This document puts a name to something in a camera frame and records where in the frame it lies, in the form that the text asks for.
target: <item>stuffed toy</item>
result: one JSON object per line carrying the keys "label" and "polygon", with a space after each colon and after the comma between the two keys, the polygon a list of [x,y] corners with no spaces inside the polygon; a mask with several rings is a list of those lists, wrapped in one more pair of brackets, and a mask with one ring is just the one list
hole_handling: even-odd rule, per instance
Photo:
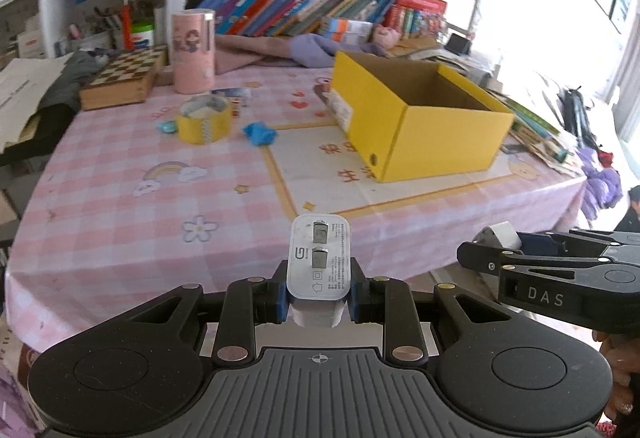
{"label": "stuffed toy", "polygon": [[373,43],[385,50],[391,50],[400,40],[400,34],[393,28],[376,25],[373,31]]}

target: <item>pink cylindrical container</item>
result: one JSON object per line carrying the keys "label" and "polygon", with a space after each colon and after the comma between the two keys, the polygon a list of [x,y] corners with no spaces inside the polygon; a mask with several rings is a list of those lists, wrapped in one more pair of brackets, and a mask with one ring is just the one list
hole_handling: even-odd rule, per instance
{"label": "pink cylindrical container", "polygon": [[213,10],[185,10],[172,15],[174,88],[180,94],[208,92],[216,73]]}

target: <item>curtain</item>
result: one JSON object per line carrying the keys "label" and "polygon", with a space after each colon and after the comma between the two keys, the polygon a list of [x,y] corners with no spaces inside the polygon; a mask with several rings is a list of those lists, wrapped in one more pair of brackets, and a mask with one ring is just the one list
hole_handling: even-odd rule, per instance
{"label": "curtain", "polygon": [[619,137],[629,142],[640,125],[640,10],[631,25],[628,41],[622,53],[620,65],[610,83],[609,97],[616,86],[620,87],[620,99],[613,107],[613,118]]}

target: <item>person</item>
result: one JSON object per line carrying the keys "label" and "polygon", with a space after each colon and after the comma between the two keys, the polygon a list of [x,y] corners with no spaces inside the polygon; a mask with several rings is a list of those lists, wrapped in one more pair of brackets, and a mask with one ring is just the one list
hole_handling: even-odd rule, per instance
{"label": "person", "polygon": [[619,224],[616,231],[619,232],[640,232],[640,185],[636,185],[629,191],[629,210]]}
{"label": "person", "polygon": [[618,425],[614,438],[635,438],[640,427],[640,411],[634,411],[634,403],[640,402],[634,400],[630,382],[631,374],[640,373],[640,339],[631,339],[615,348],[606,333],[593,332],[593,340],[602,342],[600,353],[613,373],[613,388],[604,414]]}

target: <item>yellow cardboard box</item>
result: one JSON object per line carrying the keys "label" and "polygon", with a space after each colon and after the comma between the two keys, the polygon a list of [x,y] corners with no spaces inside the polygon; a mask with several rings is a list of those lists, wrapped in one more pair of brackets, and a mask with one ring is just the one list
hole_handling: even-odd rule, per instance
{"label": "yellow cardboard box", "polygon": [[338,53],[329,106],[381,182],[488,169],[513,115],[449,67]]}

